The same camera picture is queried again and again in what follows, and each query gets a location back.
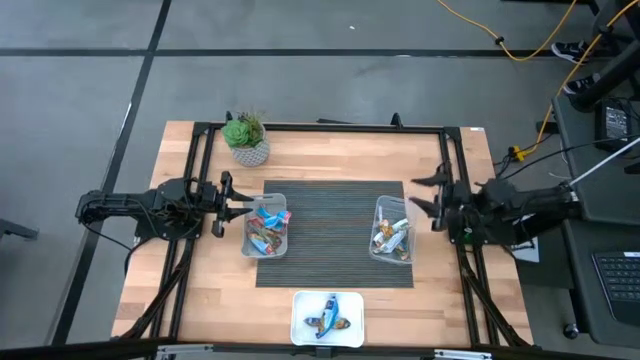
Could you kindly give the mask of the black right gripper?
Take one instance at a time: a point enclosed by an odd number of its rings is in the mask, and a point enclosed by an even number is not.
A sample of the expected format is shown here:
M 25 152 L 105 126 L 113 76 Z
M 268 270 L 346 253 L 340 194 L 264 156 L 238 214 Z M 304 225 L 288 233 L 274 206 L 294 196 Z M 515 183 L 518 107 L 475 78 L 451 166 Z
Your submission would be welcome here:
M 464 208 L 471 203 L 472 193 L 467 183 L 453 180 L 450 162 L 440 164 L 434 175 L 412 179 L 411 182 L 427 187 L 439 187 L 439 194 L 434 198 L 436 203 L 417 197 L 409 198 L 429 218 L 435 219 L 432 224 L 434 231 L 454 229 L 464 224 Z

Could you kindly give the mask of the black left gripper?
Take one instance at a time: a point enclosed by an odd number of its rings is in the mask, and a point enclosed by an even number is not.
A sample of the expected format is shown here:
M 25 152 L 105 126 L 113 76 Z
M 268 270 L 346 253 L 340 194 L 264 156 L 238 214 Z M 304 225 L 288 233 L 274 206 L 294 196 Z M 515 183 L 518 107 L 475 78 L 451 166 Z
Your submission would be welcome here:
M 200 216 L 215 214 L 216 219 L 212 224 L 212 234 L 217 238 L 224 236 L 223 223 L 231 222 L 237 217 L 251 213 L 252 208 L 228 208 L 228 199 L 240 202 L 252 202 L 253 197 L 241 194 L 233 189 L 232 176 L 229 171 L 223 171 L 220 184 L 215 185 L 211 181 L 204 181 L 196 188 L 196 213 Z

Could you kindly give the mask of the red green granola bar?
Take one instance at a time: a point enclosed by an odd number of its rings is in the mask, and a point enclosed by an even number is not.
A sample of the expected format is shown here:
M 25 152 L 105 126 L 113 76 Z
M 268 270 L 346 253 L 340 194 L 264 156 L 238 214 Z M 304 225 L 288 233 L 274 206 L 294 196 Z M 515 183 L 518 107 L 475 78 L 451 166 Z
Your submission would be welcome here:
M 278 248 L 282 244 L 280 235 L 277 232 L 266 228 L 262 223 L 249 221 L 247 225 L 251 239 L 259 240 L 273 248 Z

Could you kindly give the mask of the gold snack bar wrapper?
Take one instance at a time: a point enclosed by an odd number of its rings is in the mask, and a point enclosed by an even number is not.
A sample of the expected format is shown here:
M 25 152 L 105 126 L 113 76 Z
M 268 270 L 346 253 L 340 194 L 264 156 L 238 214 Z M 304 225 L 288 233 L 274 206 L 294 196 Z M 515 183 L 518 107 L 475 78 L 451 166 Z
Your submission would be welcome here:
M 405 230 L 400 230 L 396 233 L 393 233 L 388 239 L 386 239 L 384 237 L 384 233 L 379 232 L 373 238 L 373 253 L 388 254 L 393 252 L 396 249 L 396 247 L 401 243 L 401 241 L 405 238 L 406 234 L 407 232 Z

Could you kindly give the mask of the dark blue granola bar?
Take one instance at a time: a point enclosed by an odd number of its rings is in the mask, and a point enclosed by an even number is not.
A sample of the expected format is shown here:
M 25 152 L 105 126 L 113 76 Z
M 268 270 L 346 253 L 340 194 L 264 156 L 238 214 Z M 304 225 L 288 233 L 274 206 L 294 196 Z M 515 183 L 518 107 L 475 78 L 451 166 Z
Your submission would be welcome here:
M 325 308 L 323 310 L 321 319 L 320 319 L 320 327 L 315 334 L 317 339 L 325 336 L 331 329 L 334 328 L 334 325 L 337 320 L 339 312 L 338 301 L 335 295 L 331 295 L 326 302 Z

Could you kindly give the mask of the brown granola bar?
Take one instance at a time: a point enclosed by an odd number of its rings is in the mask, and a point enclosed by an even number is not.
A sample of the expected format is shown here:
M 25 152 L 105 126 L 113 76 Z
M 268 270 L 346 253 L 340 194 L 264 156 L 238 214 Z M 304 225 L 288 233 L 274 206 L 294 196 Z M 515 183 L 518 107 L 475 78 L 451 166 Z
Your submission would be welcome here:
M 342 329 L 349 328 L 351 326 L 351 322 L 346 318 L 336 318 L 332 322 L 331 326 L 325 325 L 324 324 L 324 319 L 323 318 L 318 318 L 318 317 L 307 317 L 307 318 L 304 319 L 304 323 L 306 325 L 309 325 L 309 326 L 312 326 L 312 327 L 316 327 L 320 331 L 324 331 L 326 329 L 342 330 Z

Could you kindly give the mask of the clear plastic bin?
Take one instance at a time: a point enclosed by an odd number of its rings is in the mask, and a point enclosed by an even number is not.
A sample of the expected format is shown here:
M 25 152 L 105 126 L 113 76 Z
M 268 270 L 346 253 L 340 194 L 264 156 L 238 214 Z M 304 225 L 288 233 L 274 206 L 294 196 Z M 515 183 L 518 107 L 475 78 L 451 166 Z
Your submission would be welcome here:
M 409 236 L 412 245 L 412 258 L 409 262 L 400 261 L 395 251 L 384 254 L 373 253 L 373 238 L 380 232 L 378 224 L 383 219 L 388 219 L 391 223 L 395 223 L 401 219 L 407 219 L 409 221 L 409 227 L 405 230 L 406 236 Z M 403 198 L 391 197 L 387 195 L 380 196 L 377 199 L 374 209 L 373 225 L 371 228 L 371 237 L 369 241 L 369 254 L 375 260 L 388 262 L 397 265 L 411 265 L 414 262 L 415 253 L 415 236 L 416 229 L 414 226 L 414 216 L 407 209 L 406 201 Z
M 244 203 L 245 207 L 252 208 L 253 211 L 251 213 L 246 214 L 244 216 L 244 219 L 243 219 L 244 227 L 243 227 L 243 244 L 242 244 L 242 248 L 241 248 L 241 253 L 245 257 L 255 258 L 255 259 L 275 259 L 275 258 L 283 257 L 285 255 L 285 253 L 287 252 L 287 249 L 288 249 L 288 229 L 289 229 L 289 224 L 287 225 L 287 228 L 286 228 L 286 230 L 284 232 L 282 232 L 282 233 L 277 232 L 280 235 L 282 244 L 278 248 L 274 248 L 275 254 L 274 255 L 270 255 L 270 256 L 265 256 L 265 255 L 261 255 L 251 245 L 250 236 L 249 236 L 249 228 L 248 228 L 247 223 L 249 221 L 257 221 L 257 222 L 260 222 L 260 223 L 263 224 L 262 220 L 256 214 L 256 211 L 260 207 L 264 207 L 271 214 L 275 214 L 275 213 L 278 213 L 279 211 L 283 211 L 283 210 L 289 211 L 287 209 L 287 202 L 286 202 L 285 196 L 283 194 L 280 194 L 280 193 L 272 193 L 272 194 L 256 195 L 253 198 L 254 198 L 254 200 L 252 202 L 245 202 Z

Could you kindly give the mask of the succulent in white pot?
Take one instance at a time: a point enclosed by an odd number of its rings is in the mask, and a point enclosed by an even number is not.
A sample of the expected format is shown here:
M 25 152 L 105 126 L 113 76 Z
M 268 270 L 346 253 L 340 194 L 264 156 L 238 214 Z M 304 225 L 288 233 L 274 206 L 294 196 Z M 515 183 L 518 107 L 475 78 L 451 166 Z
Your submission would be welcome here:
M 267 161 L 270 144 L 260 113 L 227 111 L 221 131 L 234 160 L 242 166 L 257 167 Z

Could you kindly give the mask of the dark ribbed table mat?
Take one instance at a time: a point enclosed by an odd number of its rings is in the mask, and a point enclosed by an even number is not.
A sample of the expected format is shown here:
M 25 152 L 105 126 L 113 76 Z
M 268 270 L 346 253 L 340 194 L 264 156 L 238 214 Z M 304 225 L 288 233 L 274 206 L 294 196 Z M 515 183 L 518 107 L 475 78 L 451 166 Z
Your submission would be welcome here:
M 369 241 L 377 199 L 403 198 L 400 181 L 267 180 L 292 213 L 283 257 L 260 260 L 256 285 L 276 288 L 412 288 L 411 265 L 375 260 Z

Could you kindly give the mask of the white paper sheet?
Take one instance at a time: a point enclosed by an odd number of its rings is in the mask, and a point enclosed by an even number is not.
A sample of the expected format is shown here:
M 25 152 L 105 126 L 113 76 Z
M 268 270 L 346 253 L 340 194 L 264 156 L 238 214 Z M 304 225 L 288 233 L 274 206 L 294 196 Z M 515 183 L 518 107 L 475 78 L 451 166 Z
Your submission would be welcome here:
M 540 254 L 539 254 L 539 245 L 538 238 L 534 237 L 533 239 L 519 244 L 513 245 L 510 247 L 512 255 L 516 260 L 530 262 L 530 263 L 539 263 L 540 262 Z

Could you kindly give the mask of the white rectangular tray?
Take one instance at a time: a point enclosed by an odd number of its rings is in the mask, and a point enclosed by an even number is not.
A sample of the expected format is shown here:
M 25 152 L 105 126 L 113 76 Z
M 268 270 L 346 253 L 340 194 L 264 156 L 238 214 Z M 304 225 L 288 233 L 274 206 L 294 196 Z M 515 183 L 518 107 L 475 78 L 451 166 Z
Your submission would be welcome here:
M 320 339 L 315 337 L 318 328 L 306 325 L 307 317 L 321 318 L 331 295 L 338 301 L 337 318 L 346 318 L 351 326 L 342 330 L 330 330 Z M 290 327 L 291 342 L 298 346 L 337 346 L 359 348 L 364 344 L 364 299 L 356 292 L 298 291 L 292 302 Z

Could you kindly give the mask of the grey desk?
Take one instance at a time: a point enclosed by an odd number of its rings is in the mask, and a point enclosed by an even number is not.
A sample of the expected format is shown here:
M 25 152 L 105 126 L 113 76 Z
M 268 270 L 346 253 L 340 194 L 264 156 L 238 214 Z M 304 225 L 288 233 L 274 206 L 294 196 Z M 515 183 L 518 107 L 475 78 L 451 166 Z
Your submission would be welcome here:
M 564 96 L 552 100 L 552 106 L 563 147 L 588 143 L 565 155 L 573 180 L 611 154 L 590 144 L 595 140 L 593 113 L 576 110 Z M 566 220 L 561 228 L 579 304 L 575 311 L 581 318 L 580 331 L 601 345 L 640 349 L 640 301 L 621 302 L 629 313 L 614 316 L 593 258 L 605 252 L 640 253 L 640 174 L 624 172 L 630 163 L 612 159 L 573 185 L 583 215 Z

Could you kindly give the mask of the person's shoe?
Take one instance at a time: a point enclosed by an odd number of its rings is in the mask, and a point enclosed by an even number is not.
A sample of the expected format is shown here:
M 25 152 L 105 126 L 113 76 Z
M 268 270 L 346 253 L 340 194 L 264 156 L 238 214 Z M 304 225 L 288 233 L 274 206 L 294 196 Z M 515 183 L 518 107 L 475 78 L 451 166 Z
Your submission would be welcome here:
M 594 73 L 589 76 L 567 82 L 562 87 L 562 90 L 567 95 L 582 94 L 591 88 L 599 79 L 600 75 L 598 73 Z
M 578 64 L 585 55 L 589 44 L 585 41 L 579 42 L 554 42 L 550 49 L 552 53 L 563 60 Z

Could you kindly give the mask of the black power adapter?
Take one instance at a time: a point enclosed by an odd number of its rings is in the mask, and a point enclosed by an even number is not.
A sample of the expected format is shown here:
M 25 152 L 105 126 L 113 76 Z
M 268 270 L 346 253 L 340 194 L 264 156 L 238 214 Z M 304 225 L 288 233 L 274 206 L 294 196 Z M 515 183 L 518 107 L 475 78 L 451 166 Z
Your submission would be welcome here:
M 631 118 L 618 100 L 602 100 L 596 107 L 594 124 L 596 148 L 615 152 L 630 142 Z

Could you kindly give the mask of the black laptop keyboard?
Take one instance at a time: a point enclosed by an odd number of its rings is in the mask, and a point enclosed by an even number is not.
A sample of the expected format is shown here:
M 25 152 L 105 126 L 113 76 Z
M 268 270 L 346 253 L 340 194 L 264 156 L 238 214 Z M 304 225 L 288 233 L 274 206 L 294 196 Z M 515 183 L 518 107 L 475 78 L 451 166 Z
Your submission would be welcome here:
M 640 327 L 640 251 L 598 252 L 592 259 L 612 317 Z

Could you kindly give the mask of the black rig beam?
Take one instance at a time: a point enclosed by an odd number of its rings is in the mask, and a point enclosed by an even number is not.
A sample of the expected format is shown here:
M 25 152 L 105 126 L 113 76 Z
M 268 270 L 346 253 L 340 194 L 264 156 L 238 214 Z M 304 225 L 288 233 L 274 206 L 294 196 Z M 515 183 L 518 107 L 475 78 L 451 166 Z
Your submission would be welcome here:
M 422 360 L 624 360 L 622 358 L 573 354 L 536 347 L 478 345 L 471 348 L 429 347 L 335 347 L 244 343 L 176 343 L 169 338 L 117 339 L 0 350 L 0 360 L 131 360 L 154 355 L 188 353 L 264 353 L 306 355 L 319 359 L 340 356 L 415 357 Z

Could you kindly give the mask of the grey stand foot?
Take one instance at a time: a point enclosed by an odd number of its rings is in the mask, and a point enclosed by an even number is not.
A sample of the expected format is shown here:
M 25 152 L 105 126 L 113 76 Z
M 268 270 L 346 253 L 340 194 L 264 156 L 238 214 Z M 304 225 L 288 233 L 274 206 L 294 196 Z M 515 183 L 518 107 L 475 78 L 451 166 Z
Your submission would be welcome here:
M 38 234 L 37 230 L 0 218 L 0 240 L 5 235 L 15 235 L 26 240 L 36 240 Z

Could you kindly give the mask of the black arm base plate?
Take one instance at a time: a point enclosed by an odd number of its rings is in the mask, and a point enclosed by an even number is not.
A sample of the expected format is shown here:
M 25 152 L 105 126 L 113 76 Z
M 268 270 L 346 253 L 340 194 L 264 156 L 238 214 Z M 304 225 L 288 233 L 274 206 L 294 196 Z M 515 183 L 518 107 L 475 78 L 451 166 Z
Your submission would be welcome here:
M 141 214 L 135 216 L 137 236 L 169 242 L 200 236 L 203 216 L 194 209 L 173 203 L 163 203 L 159 209 L 152 209 L 140 201 L 136 204 L 141 210 Z

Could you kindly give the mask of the black aluminium table frame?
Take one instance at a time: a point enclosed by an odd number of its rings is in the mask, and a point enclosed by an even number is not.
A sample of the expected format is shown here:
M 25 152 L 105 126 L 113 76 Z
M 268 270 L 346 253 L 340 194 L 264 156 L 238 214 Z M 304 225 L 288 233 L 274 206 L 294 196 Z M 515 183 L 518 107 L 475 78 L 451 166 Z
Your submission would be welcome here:
M 441 161 L 440 127 L 271 123 L 270 155 L 256 168 L 237 164 L 220 134 L 192 136 L 194 123 L 170 121 L 159 145 L 153 185 L 183 173 L 189 150 L 208 158 L 208 176 L 223 171 L 246 195 L 266 181 L 399 181 L 406 191 L 427 197 L 416 179 Z M 228 224 L 223 237 L 205 231 L 195 245 L 187 280 L 178 341 L 209 344 L 221 351 L 299 353 L 290 337 L 295 290 L 256 286 L 257 264 L 241 253 L 241 230 Z M 437 349 L 472 348 L 454 246 L 436 233 L 425 216 L 418 219 L 417 259 L 412 288 L 364 288 L 364 351 L 387 356 Z

